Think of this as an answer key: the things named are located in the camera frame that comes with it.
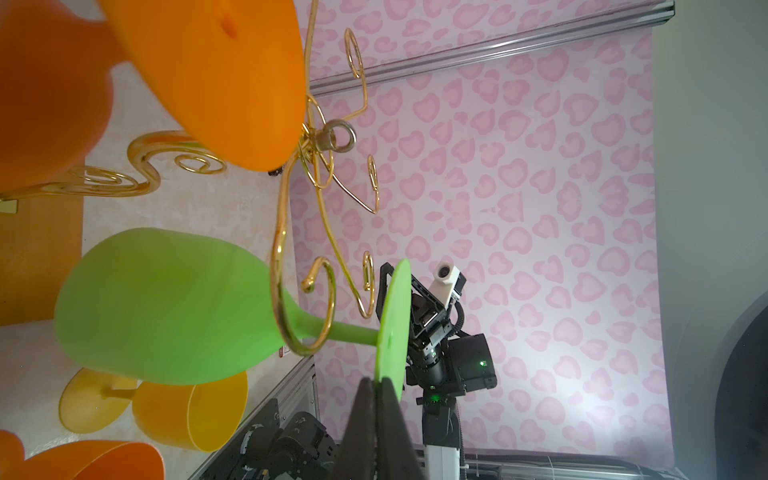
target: pink heart pattern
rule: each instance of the pink heart pattern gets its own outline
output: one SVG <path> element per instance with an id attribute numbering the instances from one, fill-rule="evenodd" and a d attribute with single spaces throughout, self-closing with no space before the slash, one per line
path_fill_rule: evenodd
<path id="1" fill-rule="evenodd" d="M 586 1 L 561 10 L 575 12 Z M 514 31 L 523 14 L 527 22 L 538 22 L 553 12 L 549 22 L 563 2 L 521 2 L 524 8 L 499 3 L 327 5 L 323 18 L 336 19 L 318 25 L 324 43 L 317 47 L 316 66 L 343 67 L 338 46 L 343 30 L 335 27 L 340 18 L 351 18 L 348 25 L 359 18 L 363 54 L 382 60 L 405 55 L 408 41 L 414 41 L 413 53 L 426 42 L 428 49 L 443 42 L 459 45 L 460 33 L 464 41 L 477 38 L 475 31 L 487 38 L 493 35 L 486 28 L 492 21 L 506 22 L 500 28 Z M 457 20 L 477 21 L 467 28 L 453 25 L 463 5 L 472 8 Z M 582 12 L 602 5 L 594 2 Z M 528 13 L 534 9 L 538 12 Z M 468 444 L 642 454 L 640 443 L 633 443 L 638 437 L 654 445 L 644 457 L 649 465 L 660 465 L 671 451 L 663 440 L 668 414 L 650 409 L 667 408 L 667 400 L 646 36 L 599 38 L 371 87 L 368 111 L 353 122 L 356 149 L 335 157 L 339 178 L 369 204 L 373 196 L 363 155 L 376 156 L 379 172 L 377 216 L 350 203 L 335 185 L 325 192 L 332 228 L 358 285 L 366 250 L 374 254 L 376 270 L 385 261 L 408 257 L 414 274 L 427 284 L 430 268 L 440 260 L 455 262 L 467 276 L 464 329 L 487 336 L 499 379 L 496 389 L 459 402 Z M 376 48 L 384 37 L 387 45 L 396 44 L 385 54 Z M 636 45 L 646 58 L 633 52 Z M 336 63 L 323 63 L 324 49 L 339 57 Z M 359 105 L 359 92 L 320 101 L 326 113 L 346 114 Z M 300 170 L 291 178 L 291 207 L 302 277 L 317 255 L 333 251 L 314 189 Z M 331 262 L 338 276 L 338 265 Z M 325 294 L 327 286 L 320 282 L 317 292 L 298 300 L 322 315 Z M 375 319 L 359 317 L 344 282 L 337 295 L 339 319 L 376 327 Z M 373 354 L 368 346 L 328 343 L 316 356 L 323 421 L 334 435 L 346 425 L 354 384 L 374 370 Z M 403 397 L 414 442 L 422 441 L 413 402 L 418 396 L 419 389 L 409 387 Z"/>

